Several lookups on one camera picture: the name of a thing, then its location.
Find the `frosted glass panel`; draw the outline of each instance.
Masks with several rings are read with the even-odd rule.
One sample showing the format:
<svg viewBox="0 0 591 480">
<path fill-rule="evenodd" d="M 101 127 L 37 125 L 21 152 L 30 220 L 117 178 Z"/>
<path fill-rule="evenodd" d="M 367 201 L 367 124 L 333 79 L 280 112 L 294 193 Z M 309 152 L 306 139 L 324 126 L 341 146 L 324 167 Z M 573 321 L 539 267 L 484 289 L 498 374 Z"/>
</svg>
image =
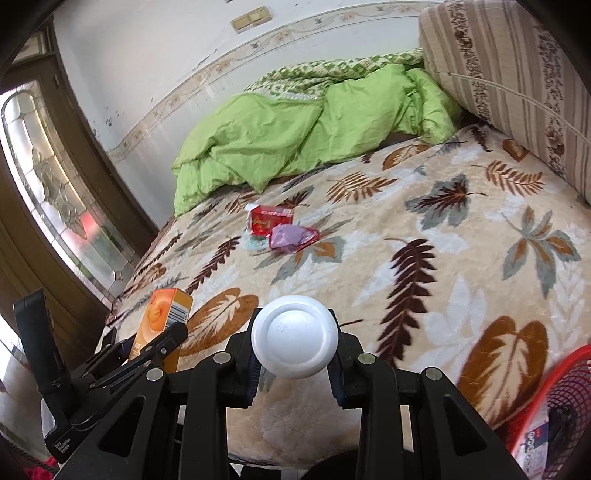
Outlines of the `frosted glass panel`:
<svg viewBox="0 0 591 480">
<path fill-rule="evenodd" d="M 29 57 L 34 57 L 35 55 L 42 55 L 47 53 L 47 50 L 47 38 L 45 32 L 37 32 L 27 40 L 27 43 L 25 43 L 21 48 L 21 51 L 18 52 L 13 63 Z"/>
<path fill-rule="evenodd" d="M 0 140 L 18 191 L 77 278 L 111 306 L 137 254 L 96 203 L 59 139 L 36 81 L 0 95 Z"/>
</svg>

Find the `white knob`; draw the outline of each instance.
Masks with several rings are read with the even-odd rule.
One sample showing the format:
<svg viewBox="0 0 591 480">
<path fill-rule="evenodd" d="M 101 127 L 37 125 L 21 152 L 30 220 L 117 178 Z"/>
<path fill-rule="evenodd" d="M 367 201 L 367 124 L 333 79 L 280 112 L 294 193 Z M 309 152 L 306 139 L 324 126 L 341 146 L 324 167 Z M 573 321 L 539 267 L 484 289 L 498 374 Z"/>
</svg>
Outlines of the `white knob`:
<svg viewBox="0 0 591 480">
<path fill-rule="evenodd" d="M 252 350 L 265 369 L 284 378 L 321 371 L 339 343 L 335 319 L 319 301 L 301 295 L 268 303 L 252 325 Z"/>
</svg>

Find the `red mesh basket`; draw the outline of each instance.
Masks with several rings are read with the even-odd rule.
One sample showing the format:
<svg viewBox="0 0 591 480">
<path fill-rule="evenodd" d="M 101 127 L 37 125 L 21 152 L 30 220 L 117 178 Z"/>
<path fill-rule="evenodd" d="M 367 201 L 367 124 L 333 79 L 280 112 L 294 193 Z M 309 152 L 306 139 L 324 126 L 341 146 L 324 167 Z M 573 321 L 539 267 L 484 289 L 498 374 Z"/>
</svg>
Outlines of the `red mesh basket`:
<svg viewBox="0 0 591 480">
<path fill-rule="evenodd" d="M 579 348 L 563 360 L 546 379 L 532 403 L 511 420 L 508 447 L 513 457 L 517 458 L 522 440 L 544 399 L 548 409 L 567 407 L 576 415 L 574 426 L 561 443 L 559 453 L 546 463 L 543 478 L 550 480 L 568 460 L 591 420 L 591 345 Z"/>
</svg>

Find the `pillow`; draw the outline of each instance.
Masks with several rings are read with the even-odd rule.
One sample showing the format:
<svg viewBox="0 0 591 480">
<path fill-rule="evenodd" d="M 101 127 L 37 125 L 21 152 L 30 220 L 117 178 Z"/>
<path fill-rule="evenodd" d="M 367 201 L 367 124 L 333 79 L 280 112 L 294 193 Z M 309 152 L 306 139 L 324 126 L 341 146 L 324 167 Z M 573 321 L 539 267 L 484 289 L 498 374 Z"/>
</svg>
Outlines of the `pillow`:
<svg viewBox="0 0 591 480">
<path fill-rule="evenodd" d="M 446 2 L 419 17 L 425 67 L 464 108 L 591 199 L 591 98 L 550 33 L 513 0 Z"/>
</svg>

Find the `green comforter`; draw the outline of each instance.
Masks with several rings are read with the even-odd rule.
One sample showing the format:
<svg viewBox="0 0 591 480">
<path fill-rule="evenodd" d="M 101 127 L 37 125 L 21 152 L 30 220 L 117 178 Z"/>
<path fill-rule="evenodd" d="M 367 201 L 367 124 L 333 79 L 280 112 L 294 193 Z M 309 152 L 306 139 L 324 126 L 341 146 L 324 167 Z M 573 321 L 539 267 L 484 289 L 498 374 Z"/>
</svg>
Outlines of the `green comforter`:
<svg viewBox="0 0 591 480">
<path fill-rule="evenodd" d="M 265 75 L 189 133 L 173 173 L 175 215 L 223 185 L 262 192 L 275 177 L 346 161 L 390 132 L 431 144 L 457 130 L 460 107 L 422 69 L 421 50 L 315 61 Z"/>
</svg>

